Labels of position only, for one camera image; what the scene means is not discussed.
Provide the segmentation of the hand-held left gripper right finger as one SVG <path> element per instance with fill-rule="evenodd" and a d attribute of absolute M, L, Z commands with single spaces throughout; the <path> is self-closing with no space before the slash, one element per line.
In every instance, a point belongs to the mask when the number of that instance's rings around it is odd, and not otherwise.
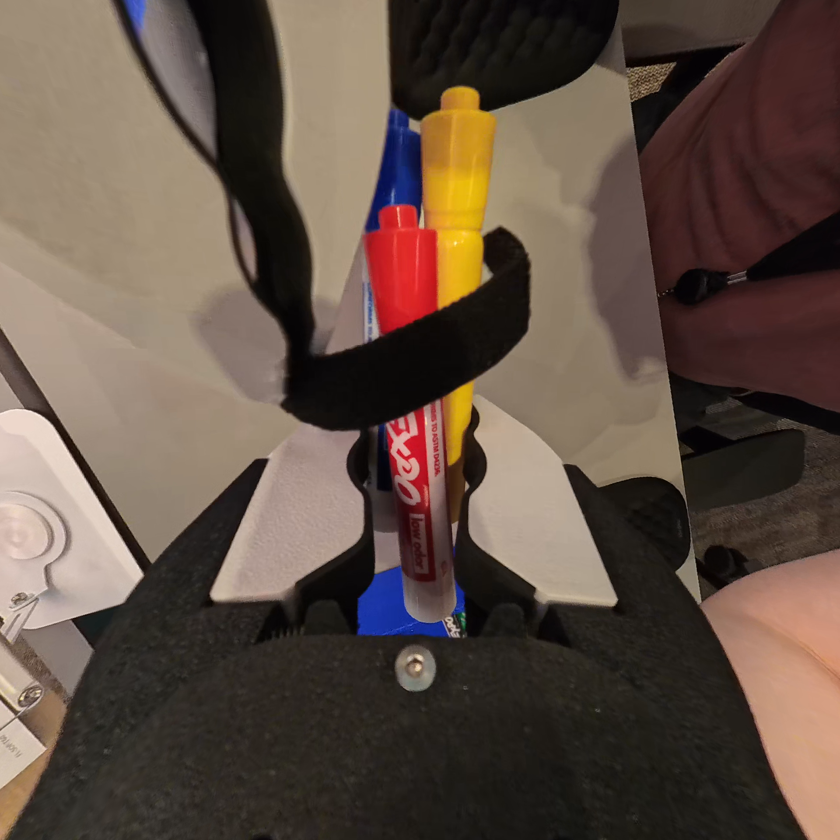
<path fill-rule="evenodd" d="M 483 613 L 617 603 L 564 462 L 540 436 L 477 395 L 464 442 L 457 582 Z"/>

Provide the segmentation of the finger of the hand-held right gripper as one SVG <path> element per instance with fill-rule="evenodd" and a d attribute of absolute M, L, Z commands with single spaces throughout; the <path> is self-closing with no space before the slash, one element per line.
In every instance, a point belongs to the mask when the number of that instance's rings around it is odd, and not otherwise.
<path fill-rule="evenodd" d="M 114 1 L 122 31 L 164 109 L 194 150 L 217 167 L 214 79 L 187 1 Z"/>

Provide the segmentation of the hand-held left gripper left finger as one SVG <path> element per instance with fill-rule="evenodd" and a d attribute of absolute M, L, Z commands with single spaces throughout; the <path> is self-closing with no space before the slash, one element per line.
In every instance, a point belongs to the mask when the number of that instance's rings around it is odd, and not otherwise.
<path fill-rule="evenodd" d="M 215 603 L 278 602 L 301 623 L 334 601 L 350 629 L 375 572 L 368 432 L 302 424 L 268 457 L 210 591 Z"/>

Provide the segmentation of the blue plastic bin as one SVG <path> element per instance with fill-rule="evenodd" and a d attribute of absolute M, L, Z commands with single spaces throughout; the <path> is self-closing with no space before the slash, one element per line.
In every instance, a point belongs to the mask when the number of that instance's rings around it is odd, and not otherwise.
<path fill-rule="evenodd" d="M 466 612 L 465 597 L 455 587 L 454 612 Z M 443 621 L 423 623 L 405 609 L 403 573 L 399 566 L 374 575 L 369 588 L 362 594 L 358 606 L 359 635 L 365 636 L 424 636 L 448 637 Z"/>

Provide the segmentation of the black hook-and-loop tie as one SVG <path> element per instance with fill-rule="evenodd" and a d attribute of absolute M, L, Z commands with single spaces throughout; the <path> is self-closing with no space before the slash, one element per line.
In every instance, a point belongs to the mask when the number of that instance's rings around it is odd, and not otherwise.
<path fill-rule="evenodd" d="M 351 70 L 326 58 L 329 37 L 296 43 L 280 33 L 269 2 L 189 2 L 213 82 L 211 165 L 255 244 L 245 271 L 287 343 L 282 407 L 299 421 L 352 431 L 391 421 L 487 373 L 526 334 L 530 261 L 504 227 L 484 237 L 490 278 L 466 298 L 337 353 L 312 350 L 314 221 L 301 210 L 287 157 L 304 140 L 340 146 L 363 128 L 385 129 L 386 12 L 374 2 L 382 57 Z"/>

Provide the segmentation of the blue dry erase marker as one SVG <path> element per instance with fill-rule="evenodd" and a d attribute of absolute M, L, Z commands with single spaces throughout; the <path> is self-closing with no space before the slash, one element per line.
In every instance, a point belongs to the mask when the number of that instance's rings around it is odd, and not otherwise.
<path fill-rule="evenodd" d="M 421 137 L 409 124 L 408 116 L 391 108 L 385 132 L 381 166 L 364 234 L 380 228 L 379 213 L 391 205 L 412 205 L 420 214 L 422 203 Z M 379 491 L 392 490 L 385 426 L 372 431 L 371 484 Z"/>

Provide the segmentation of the red dry erase marker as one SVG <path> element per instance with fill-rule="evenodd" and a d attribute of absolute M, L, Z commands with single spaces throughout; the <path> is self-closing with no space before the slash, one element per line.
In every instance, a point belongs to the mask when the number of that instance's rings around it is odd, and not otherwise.
<path fill-rule="evenodd" d="M 380 332 L 393 335 L 438 309 L 437 237 L 412 205 L 385 206 L 379 225 L 364 237 L 365 256 Z M 457 601 L 442 401 L 385 423 L 384 440 L 405 609 L 420 623 L 441 622 Z"/>

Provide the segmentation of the yellow highlighter marker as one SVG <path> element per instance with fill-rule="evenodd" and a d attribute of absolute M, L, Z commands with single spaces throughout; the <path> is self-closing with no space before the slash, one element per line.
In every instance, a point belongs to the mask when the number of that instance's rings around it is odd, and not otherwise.
<path fill-rule="evenodd" d="M 472 87 L 446 89 L 421 121 L 423 221 L 437 237 L 440 310 L 480 286 L 496 128 Z"/>

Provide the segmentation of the person's left forearm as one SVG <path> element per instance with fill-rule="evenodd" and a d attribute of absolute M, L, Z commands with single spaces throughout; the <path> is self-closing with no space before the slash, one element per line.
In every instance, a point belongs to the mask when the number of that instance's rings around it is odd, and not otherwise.
<path fill-rule="evenodd" d="M 774 565 L 701 606 L 806 837 L 839 838 L 839 551 Z"/>

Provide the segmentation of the black office chair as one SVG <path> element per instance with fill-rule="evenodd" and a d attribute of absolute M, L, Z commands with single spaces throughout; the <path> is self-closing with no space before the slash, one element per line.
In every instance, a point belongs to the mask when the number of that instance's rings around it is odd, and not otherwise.
<path fill-rule="evenodd" d="M 805 468 L 805 434 L 776 429 L 738 439 L 701 425 L 710 406 L 729 398 L 726 389 L 668 373 L 689 512 L 756 501 L 788 490 Z"/>

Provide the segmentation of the printed instruction sign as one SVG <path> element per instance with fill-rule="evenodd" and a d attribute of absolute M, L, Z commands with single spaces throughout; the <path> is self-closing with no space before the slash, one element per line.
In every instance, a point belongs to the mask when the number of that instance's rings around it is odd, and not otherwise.
<path fill-rule="evenodd" d="M 65 699 L 65 688 L 32 643 L 25 626 L 35 607 L 35 593 L 13 593 L 2 608 L 1 640 L 1 787 L 16 780 L 46 751 L 35 709 L 44 699 Z"/>

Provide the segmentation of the white plastic base plate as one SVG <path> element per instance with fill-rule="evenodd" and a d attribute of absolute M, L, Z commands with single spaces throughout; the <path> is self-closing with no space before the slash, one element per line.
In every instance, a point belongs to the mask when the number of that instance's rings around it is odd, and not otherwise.
<path fill-rule="evenodd" d="M 52 424 L 2 412 L 2 635 L 118 606 L 142 574 Z"/>

